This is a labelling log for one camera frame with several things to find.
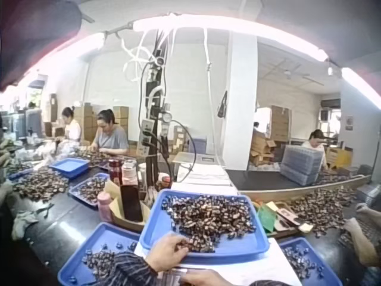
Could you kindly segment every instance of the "paper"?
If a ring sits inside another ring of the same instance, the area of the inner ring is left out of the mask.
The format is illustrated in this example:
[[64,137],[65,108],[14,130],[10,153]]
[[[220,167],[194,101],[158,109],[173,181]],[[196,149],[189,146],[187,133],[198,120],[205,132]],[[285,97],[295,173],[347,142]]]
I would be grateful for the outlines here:
[[[287,258],[274,238],[269,240],[269,250],[258,256],[255,261],[229,265],[190,265],[180,264],[181,268],[212,269],[234,285],[250,285],[258,280],[274,280],[287,283],[291,286],[301,286],[297,275],[293,271]],[[140,243],[135,248],[135,254],[145,257],[148,250]]]

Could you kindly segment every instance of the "hand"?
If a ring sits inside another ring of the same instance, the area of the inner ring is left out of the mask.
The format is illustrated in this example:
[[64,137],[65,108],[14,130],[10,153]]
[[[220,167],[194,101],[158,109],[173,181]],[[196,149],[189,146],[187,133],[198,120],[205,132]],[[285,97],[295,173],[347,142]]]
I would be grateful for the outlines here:
[[214,270],[188,270],[181,281],[195,286],[233,286]]
[[174,268],[187,255],[187,247],[177,250],[180,242],[187,242],[188,239],[181,235],[166,234],[148,253],[145,261],[156,272],[166,271]]
[[363,232],[361,230],[361,226],[358,224],[357,220],[354,217],[352,217],[351,219],[347,219],[345,221],[344,229],[346,229],[350,233],[353,233],[353,232],[360,232],[361,233],[361,232]]
[[360,203],[360,204],[357,204],[356,205],[356,212],[357,213],[368,213],[368,211],[370,210],[370,208],[368,207],[368,205],[366,203]]

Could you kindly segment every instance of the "pink bottle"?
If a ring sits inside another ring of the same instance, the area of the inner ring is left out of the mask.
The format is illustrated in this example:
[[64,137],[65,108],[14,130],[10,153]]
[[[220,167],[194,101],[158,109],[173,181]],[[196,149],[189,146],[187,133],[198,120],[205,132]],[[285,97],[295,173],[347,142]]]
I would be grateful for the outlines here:
[[107,192],[100,192],[98,194],[98,211],[99,216],[101,217],[101,220],[104,222],[112,222],[113,219],[111,217],[111,210],[108,206],[111,204],[111,196]]

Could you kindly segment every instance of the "blue tray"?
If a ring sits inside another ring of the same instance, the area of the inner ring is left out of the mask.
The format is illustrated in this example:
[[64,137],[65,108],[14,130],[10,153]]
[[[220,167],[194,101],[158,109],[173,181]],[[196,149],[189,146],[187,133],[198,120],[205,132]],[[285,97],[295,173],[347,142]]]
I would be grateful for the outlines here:
[[[86,250],[91,249],[93,253],[99,252],[103,244],[107,244],[108,250],[115,253],[129,251],[128,246],[132,242],[138,242],[139,234],[126,231],[109,223],[100,223],[89,238],[77,249],[77,251],[66,261],[65,265],[59,271],[57,278],[61,285],[73,286],[69,282],[70,277],[77,278],[77,284],[83,285],[95,281],[92,271],[82,262]],[[116,244],[121,243],[121,250],[116,248]]]
[[79,200],[83,201],[84,203],[86,203],[86,204],[88,204],[88,205],[90,205],[90,206],[92,206],[92,207],[96,207],[96,206],[97,206],[97,203],[91,203],[90,201],[88,201],[87,199],[85,199],[84,197],[82,197],[82,196],[79,194],[79,188],[80,188],[81,186],[83,186],[84,184],[86,184],[87,182],[89,182],[92,178],[98,178],[98,177],[101,177],[101,178],[107,178],[107,179],[109,178],[108,174],[106,174],[106,173],[98,173],[98,174],[92,176],[91,178],[89,178],[89,179],[87,179],[87,180],[85,180],[85,181],[79,183],[78,185],[76,185],[76,186],[70,188],[70,190],[69,190],[68,193],[69,193],[70,195],[72,195],[72,196],[78,198]]
[[311,276],[309,278],[303,279],[303,286],[342,286],[340,279],[336,276],[336,274],[332,271],[332,269],[324,262],[323,259],[315,252],[315,249],[308,243],[305,238],[296,238],[294,240],[285,241],[280,243],[279,246],[281,248],[287,247],[300,247],[300,248],[309,248],[309,252],[304,255],[305,258],[308,258],[311,262],[317,264],[317,266],[324,267],[323,274],[324,278],[318,278],[317,271],[311,271]]
[[24,175],[30,173],[31,171],[33,171],[33,168],[30,168],[30,169],[26,169],[26,170],[17,172],[17,173],[15,173],[15,174],[9,175],[9,176],[8,176],[8,179],[11,180],[11,181],[16,180],[16,179],[18,179],[19,177],[24,176]]
[[[140,236],[140,243],[145,249],[151,249],[156,241],[163,235],[172,232],[170,216],[165,210],[161,209],[161,203],[168,195],[176,195],[178,197],[198,197],[202,194],[179,192],[169,189],[162,190],[152,207],[148,221]],[[238,261],[243,262],[245,260],[255,259],[254,256],[256,254],[264,253],[268,250],[270,244],[268,243],[262,224],[259,221],[250,199],[244,195],[227,197],[244,198],[247,200],[251,209],[253,224],[257,227],[257,230],[253,234],[245,234],[243,238],[235,238],[234,240],[228,240],[227,235],[223,235],[219,245],[216,247],[215,253],[191,252],[187,255],[185,263],[228,264],[232,262],[236,263]]]
[[66,158],[51,164],[50,167],[59,171],[63,176],[73,179],[86,171],[90,166],[89,160],[78,158]]

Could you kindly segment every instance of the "white cable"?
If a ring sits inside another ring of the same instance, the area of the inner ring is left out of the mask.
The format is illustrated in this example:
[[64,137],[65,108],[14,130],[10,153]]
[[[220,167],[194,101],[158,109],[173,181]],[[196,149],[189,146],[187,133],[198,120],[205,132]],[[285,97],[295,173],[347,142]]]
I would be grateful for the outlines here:
[[216,155],[218,165],[220,165],[220,167],[223,167],[220,161],[220,156],[218,154],[218,148],[216,147],[216,136],[214,134],[214,131],[215,131],[214,109],[213,109],[213,99],[212,99],[212,91],[211,91],[211,83],[210,83],[211,62],[209,59],[209,50],[208,50],[208,30],[205,28],[204,28],[204,49],[205,49],[205,57],[207,59],[208,96],[209,96],[209,105],[210,105],[211,120],[212,120],[213,148],[214,148],[214,154]]

